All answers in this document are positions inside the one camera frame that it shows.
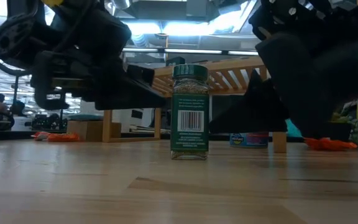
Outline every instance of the glass jar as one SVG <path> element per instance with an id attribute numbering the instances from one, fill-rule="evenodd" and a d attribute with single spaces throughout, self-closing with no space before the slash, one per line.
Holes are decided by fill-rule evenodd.
<path id="1" fill-rule="evenodd" d="M 201 159 L 208 156 L 208 69 L 177 65 L 172 78 L 171 158 Z"/>

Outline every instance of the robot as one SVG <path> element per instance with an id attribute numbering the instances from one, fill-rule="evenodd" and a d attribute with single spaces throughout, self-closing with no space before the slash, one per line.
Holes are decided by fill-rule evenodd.
<path id="1" fill-rule="evenodd" d="M 45 22 L 44 4 L 56 13 L 51 26 Z M 153 70 L 124 68 L 120 56 L 131 31 L 105 10 L 103 1 L 7 0 L 7 8 L 7 21 L 0 26 L 0 59 L 20 70 L 1 62 L 0 69 L 15 76 L 31 74 L 41 108 L 68 108 L 65 93 L 95 102 L 97 110 L 165 104 L 151 89 Z"/>
<path id="2" fill-rule="evenodd" d="M 243 99 L 210 130 L 286 131 L 291 118 L 303 137 L 326 137 L 336 106 L 358 98 L 358 6 L 333 9 L 328 0 L 311 0 L 309 10 L 298 0 L 261 3 L 249 22 L 271 79 L 251 78 Z"/>

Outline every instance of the wooden bench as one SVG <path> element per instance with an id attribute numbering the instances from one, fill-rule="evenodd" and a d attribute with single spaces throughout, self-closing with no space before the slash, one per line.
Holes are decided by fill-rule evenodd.
<path id="1" fill-rule="evenodd" d="M 268 78 L 267 69 L 259 57 L 236 58 L 198 63 L 209 70 L 209 94 L 244 94 L 247 91 L 249 75 L 256 69 L 263 80 Z M 156 68 L 152 88 L 165 97 L 172 96 L 173 67 Z M 110 138 L 112 111 L 104 112 L 103 142 L 154 141 L 160 139 L 161 109 L 155 110 L 155 132 L 152 138 Z M 275 152 L 287 151 L 287 134 L 273 133 Z"/>

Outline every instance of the ceiling light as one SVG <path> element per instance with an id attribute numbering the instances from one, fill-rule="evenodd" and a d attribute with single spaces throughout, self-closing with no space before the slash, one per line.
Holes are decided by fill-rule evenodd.
<path id="1" fill-rule="evenodd" d="M 313 5 L 312 5 L 310 2 L 308 2 L 308 3 L 305 5 L 305 7 L 306 7 L 307 9 L 309 9 L 309 10 L 312 10 L 312 9 L 313 9 Z"/>
<path id="2" fill-rule="evenodd" d="M 257 0 L 251 0 L 251 1 L 244 2 L 241 4 L 242 14 L 240 16 L 240 19 L 234 25 L 233 30 L 231 32 L 240 32 L 242 26 L 246 23 L 246 21 L 249 17 L 249 14 L 255 7 L 256 2 L 257 2 Z"/>
<path id="3" fill-rule="evenodd" d="M 13 91 L 0 91 L 0 93 L 2 94 L 14 94 L 15 92 Z M 34 95 L 34 93 L 30 93 L 30 92 L 17 92 L 18 95 L 28 95 L 28 96 L 32 96 Z"/>
<path id="4" fill-rule="evenodd" d="M 228 55 L 258 56 L 258 52 L 230 50 Z"/>
<path id="5" fill-rule="evenodd" d="M 107 7 L 109 8 L 109 9 L 111 9 L 111 14 L 112 15 L 114 15 L 115 13 L 116 13 L 116 7 L 111 3 L 111 2 L 109 2 L 109 3 L 107 3 Z"/>
<path id="6" fill-rule="evenodd" d="M 165 53 L 222 54 L 221 50 L 165 49 Z"/>
<path id="7" fill-rule="evenodd" d="M 241 11 L 229 12 L 222 14 L 212 20 L 209 26 L 212 30 L 225 30 L 233 26 L 233 22 L 238 21 L 241 15 Z"/>
<path id="8" fill-rule="evenodd" d="M 123 22 L 132 32 L 132 35 L 158 34 L 161 33 L 160 26 L 155 22 Z"/>
<path id="9" fill-rule="evenodd" d="M 55 13 L 50 13 L 50 14 L 45 15 L 45 22 L 47 23 L 48 26 L 50 26 L 52 24 L 54 16 L 55 16 Z"/>
<path id="10" fill-rule="evenodd" d="M 207 22 L 169 22 L 164 27 L 163 33 L 176 36 L 194 36 L 213 34 L 214 30 L 208 25 Z"/>
<path id="11" fill-rule="evenodd" d="M 158 49 L 124 47 L 124 49 L 122 50 L 122 52 L 145 52 L 145 53 L 153 53 L 153 52 L 158 52 Z"/>

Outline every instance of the cardboard box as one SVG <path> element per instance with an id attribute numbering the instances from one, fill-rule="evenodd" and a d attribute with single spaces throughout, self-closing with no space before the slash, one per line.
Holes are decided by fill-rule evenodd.
<path id="1" fill-rule="evenodd" d="M 121 137 L 121 123 L 111 123 L 111 138 Z M 69 121 L 67 133 L 76 133 L 81 140 L 87 142 L 101 142 L 103 121 Z"/>

